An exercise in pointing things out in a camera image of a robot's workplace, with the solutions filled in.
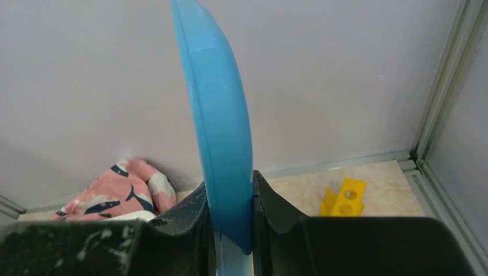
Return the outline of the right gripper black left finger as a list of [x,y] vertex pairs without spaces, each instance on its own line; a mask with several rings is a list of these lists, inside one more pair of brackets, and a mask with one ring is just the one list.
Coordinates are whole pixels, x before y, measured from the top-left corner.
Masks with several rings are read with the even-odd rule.
[[201,184],[163,214],[128,223],[123,275],[215,275],[214,233]]

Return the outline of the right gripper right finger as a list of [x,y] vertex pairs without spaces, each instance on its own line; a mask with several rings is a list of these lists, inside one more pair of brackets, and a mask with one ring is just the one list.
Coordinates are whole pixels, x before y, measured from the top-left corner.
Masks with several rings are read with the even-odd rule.
[[312,218],[273,190],[253,171],[253,266],[255,275],[322,275],[313,250]]

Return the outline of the blue plastic bin lid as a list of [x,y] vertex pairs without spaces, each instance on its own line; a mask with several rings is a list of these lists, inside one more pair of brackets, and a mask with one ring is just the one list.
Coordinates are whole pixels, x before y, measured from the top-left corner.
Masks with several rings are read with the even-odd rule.
[[230,44],[198,1],[171,1],[212,220],[217,275],[250,275],[253,150]]

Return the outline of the white plastic storage bin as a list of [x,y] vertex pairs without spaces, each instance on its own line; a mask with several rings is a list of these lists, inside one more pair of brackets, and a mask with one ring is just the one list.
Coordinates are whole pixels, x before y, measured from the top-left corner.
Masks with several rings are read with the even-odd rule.
[[136,211],[136,212],[127,213],[127,214],[123,214],[123,215],[120,215],[120,216],[108,218],[108,219],[106,219],[104,221],[132,221],[132,220],[140,220],[140,221],[144,221],[144,222],[149,222],[149,221],[151,221],[154,218],[156,218],[156,215],[153,214],[152,212],[146,211],[146,210],[140,210],[140,211]]

